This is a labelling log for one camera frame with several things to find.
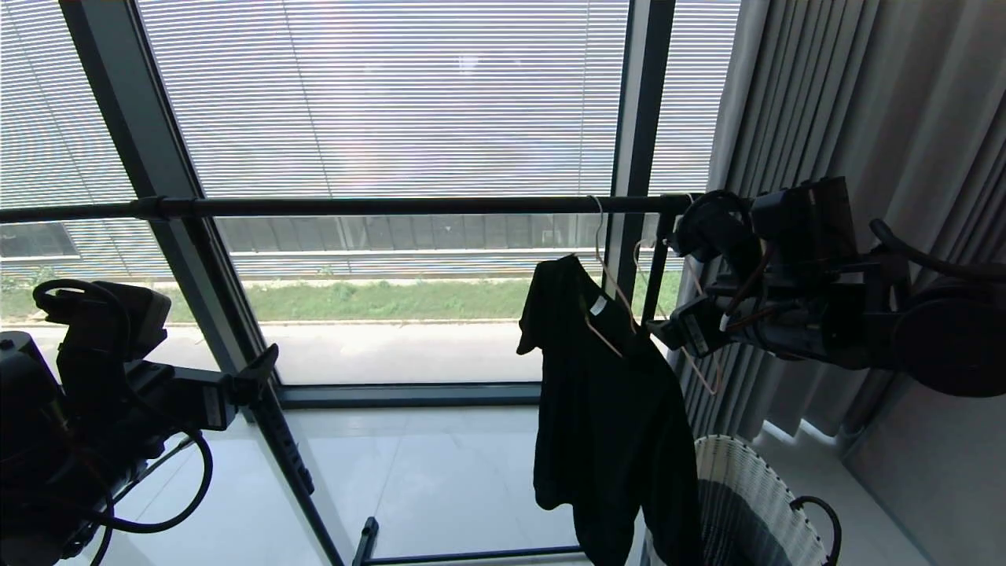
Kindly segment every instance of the road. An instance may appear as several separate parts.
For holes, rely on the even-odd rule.
[[[31,334],[55,369],[63,328],[14,329]],[[541,355],[517,356],[516,323],[473,325],[264,326],[280,346],[278,368],[288,385],[513,382],[541,379]],[[215,370],[194,328],[169,328],[152,362]]]

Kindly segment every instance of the wall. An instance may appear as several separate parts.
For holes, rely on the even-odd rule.
[[[934,563],[1006,555],[1006,396],[963,399],[906,383],[845,463]]]

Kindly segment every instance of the clothes hanger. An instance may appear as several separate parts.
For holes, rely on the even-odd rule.
[[[623,305],[625,305],[626,311],[629,313],[629,329],[632,331],[632,334],[635,335],[636,321],[632,317],[632,305],[630,305],[629,299],[626,298],[626,295],[622,293],[622,289],[619,288],[618,280],[615,278],[615,275],[612,273],[611,269],[608,268],[608,264],[605,263],[604,259],[601,258],[601,227],[605,223],[605,207],[601,204],[600,198],[598,198],[593,194],[589,196],[591,198],[594,198],[594,201],[598,203],[598,213],[601,216],[601,221],[598,222],[598,229],[595,230],[594,232],[594,257],[598,259],[598,262],[601,263],[601,268],[605,271],[605,274],[608,276],[608,278],[612,280],[612,282],[614,282],[615,295],[619,300],[622,301]],[[591,317],[586,313],[583,314],[583,323],[586,324],[586,328],[590,329],[591,332],[594,333],[594,335],[601,340],[601,342],[605,343],[605,346],[611,349],[611,351],[614,352],[616,356],[618,356],[619,358],[625,358],[625,356],[623,356],[622,353],[619,352],[619,349],[615,348],[615,345],[609,342],[604,335],[602,335],[597,329],[594,328],[594,325],[591,324]]]
[[[662,239],[659,243],[662,245],[670,245],[666,238]],[[642,239],[636,242],[636,245],[633,247],[632,260],[633,262],[636,263],[636,270],[639,272],[639,275],[643,277],[643,285],[649,288],[650,280],[647,277],[646,272],[643,271],[643,267],[641,267],[639,264],[639,251],[642,245],[643,245]],[[698,291],[699,294],[701,294],[702,285],[701,282],[699,282],[698,276],[695,274],[695,269],[692,268],[691,257],[688,255],[685,255],[684,257],[684,270],[687,271],[689,274],[691,274],[692,282],[695,286],[695,290]],[[660,307],[660,300],[657,300],[656,307],[657,307],[657,313],[659,313],[660,316],[663,317],[664,319],[668,319],[667,312],[664,311],[664,308]],[[701,370],[698,369],[698,365],[695,364],[695,359],[692,358],[690,354],[688,354],[688,350],[683,348],[681,349],[681,352],[684,353],[685,359],[688,360],[688,364],[691,366],[692,371],[695,372],[696,376],[698,376],[699,381],[702,382],[702,387],[705,388],[707,392],[709,392],[709,395],[714,397],[717,393],[719,393],[719,389],[723,386],[723,365],[721,363],[721,360],[719,359],[719,352],[716,351],[712,353],[712,362],[713,364],[716,365],[715,387],[709,386],[709,382],[705,380],[705,375],[702,373]]]

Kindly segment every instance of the clothing rack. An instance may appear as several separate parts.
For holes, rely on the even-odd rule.
[[[660,196],[507,196],[462,198],[172,198],[152,196],[116,204],[83,206],[44,206],[0,210],[0,223],[28,221],[65,221],[98,218],[139,218],[168,221],[213,216],[322,216],[322,215],[398,215],[398,214],[514,214],[514,213],[645,213],[657,212],[657,244],[653,251],[650,278],[643,304],[642,320],[652,320],[660,299],[660,285],[667,261],[667,237],[674,228],[675,217],[684,213],[697,194],[663,194]],[[286,424],[279,405],[279,419]],[[263,427],[267,441],[273,440],[274,427]],[[278,462],[281,468],[291,462]],[[288,483],[295,493],[290,476]],[[335,551],[331,536],[319,525],[310,522],[315,536],[333,564],[343,564]],[[492,550],[449,554],[374,558],[379,525],[377,519],[366,520],[356,547],[352,566],[389,566],[394,564],[431,564],[466,560],[519,558],[578,554],[579,546],[557,546]]]

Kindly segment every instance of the woven basket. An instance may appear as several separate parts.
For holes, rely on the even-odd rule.
[[[828,504],[794,498],[775,470],[736,438],[699,438],[695,459],[706,566],[837,564],[842,531]],[[806,503],[821,506],[831,518],[835,537],[830,553],[802,509]],[[667,566],[654,551],[649,532],[642,566]]]

